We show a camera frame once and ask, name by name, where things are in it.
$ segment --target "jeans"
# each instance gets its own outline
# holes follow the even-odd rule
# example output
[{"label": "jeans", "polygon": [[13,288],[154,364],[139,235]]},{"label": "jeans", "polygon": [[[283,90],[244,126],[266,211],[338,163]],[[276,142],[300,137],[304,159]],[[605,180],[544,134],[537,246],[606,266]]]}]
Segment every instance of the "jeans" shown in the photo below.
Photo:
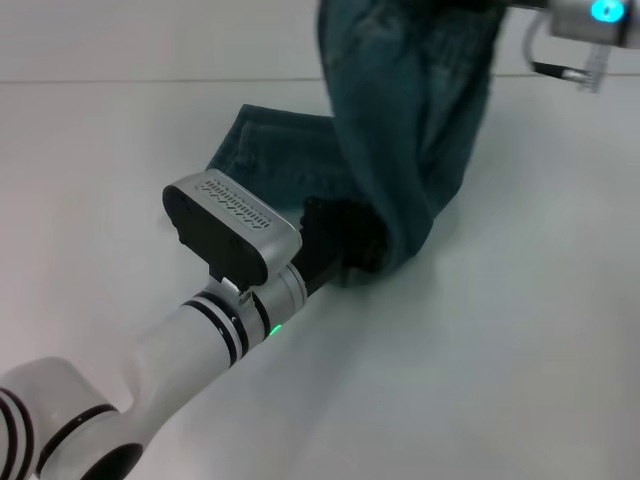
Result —
[{"label": "jeans", "polygon": [[209,164],[276,209],[369,202],[395,271],[458,192],[482,120],[504,8],[445,0],[322,0],[318,44],[334,117],[245,105]]}]

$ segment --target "blue led light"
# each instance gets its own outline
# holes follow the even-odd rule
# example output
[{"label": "blue led light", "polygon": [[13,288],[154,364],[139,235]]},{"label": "blue led light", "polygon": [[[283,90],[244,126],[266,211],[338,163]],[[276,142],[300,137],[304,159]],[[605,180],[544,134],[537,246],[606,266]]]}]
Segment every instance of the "blue led light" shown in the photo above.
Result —
[{"label": "blue led light", "polygon": [[599,22],[619,22],[624,17],[624,3],[620,0],[597,0],[591,6],[591,15]]}]

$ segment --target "blue jeans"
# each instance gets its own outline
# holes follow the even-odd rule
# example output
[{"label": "blue jeans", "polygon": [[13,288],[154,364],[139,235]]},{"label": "blue jeans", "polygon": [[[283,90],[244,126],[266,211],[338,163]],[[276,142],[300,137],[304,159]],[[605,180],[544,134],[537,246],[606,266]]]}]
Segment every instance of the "blue jeans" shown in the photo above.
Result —
[{"label": "blue jeans", "polygon": [[446,5],[323,0],[318,43],[334,117],[245,105],[209,168],[277,209],[310,196],[370,202],[390,235],[380,274],[396,270],[462,184],[504,15]]}]

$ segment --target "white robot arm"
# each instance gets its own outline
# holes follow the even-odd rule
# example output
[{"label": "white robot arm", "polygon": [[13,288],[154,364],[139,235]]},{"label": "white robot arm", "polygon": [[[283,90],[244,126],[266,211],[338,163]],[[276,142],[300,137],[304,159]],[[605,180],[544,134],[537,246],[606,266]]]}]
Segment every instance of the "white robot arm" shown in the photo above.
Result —
[{"label": "white robot arm", "polygon": [[[533,60],[528,47],[539,22],[525,38],[534,71],[591,91],[608,48],[640,47],[640,0],[495,1],[539,9],[552,35],[593,43],[580,70]],[[181,242],[209,264],[209,284],[136,343],[126,364],[134,398],[126,412],[59,358],[0,377],[0,480],[33,473],[42,480],[124,479],[176,411],[290,320],[340,268],[373,271],[385,250],[384,226],[364,207],[310,200],[301,234],[218,171],[167,187],[163,202]]]}]

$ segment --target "white table surface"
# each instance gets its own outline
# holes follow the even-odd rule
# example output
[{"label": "white table surface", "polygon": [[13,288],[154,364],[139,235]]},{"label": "white table surface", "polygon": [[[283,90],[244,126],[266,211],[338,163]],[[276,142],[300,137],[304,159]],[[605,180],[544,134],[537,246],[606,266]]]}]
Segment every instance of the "white table surface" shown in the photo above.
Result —
[{"label": "white table surface", "polygon": [[[130,478],[635,480],[640,79],[500,79],[466,182],[395,277],[327,289],[176,415]],[[0,371],[126,346],[206,281],[162,188],[242,103],[321,82],[0,86]]]}]

